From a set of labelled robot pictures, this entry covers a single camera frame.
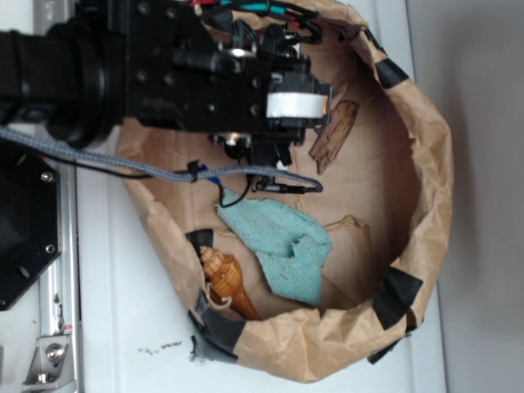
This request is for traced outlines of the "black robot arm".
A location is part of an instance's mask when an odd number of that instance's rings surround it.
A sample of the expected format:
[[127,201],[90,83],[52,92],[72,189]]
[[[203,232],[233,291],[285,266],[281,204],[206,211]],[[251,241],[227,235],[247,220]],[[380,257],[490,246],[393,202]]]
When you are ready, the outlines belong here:
[[317,12],[286,1],[80,1],[43,36],[1,35],[1,122],[43,124],[70,154],[124,118],[239,146],[265,177],[330,120],[303,44]]

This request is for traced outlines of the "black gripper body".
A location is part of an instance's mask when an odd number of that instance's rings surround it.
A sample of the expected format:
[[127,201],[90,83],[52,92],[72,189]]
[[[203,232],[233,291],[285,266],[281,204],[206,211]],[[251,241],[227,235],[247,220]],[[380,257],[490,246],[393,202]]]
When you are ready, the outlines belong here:
[[129,1],[123,16],[125,117],[145,126],[237,139],[249,157],[244,174],[279,177],[277,154],[291,144],[273,140],[265,117],[271,74],[310,73],[292,53],[279,25],[263,39],[234,33],[216,42],[184,2]]

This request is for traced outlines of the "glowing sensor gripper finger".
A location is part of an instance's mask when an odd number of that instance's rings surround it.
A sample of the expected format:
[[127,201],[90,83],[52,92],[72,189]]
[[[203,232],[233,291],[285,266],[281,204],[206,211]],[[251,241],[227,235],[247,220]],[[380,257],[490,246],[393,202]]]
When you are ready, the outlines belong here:
[[272,139],[302,143],[305,131],[321,132],[331,121],[332,86],[305,72],[271,74],[265,117]]

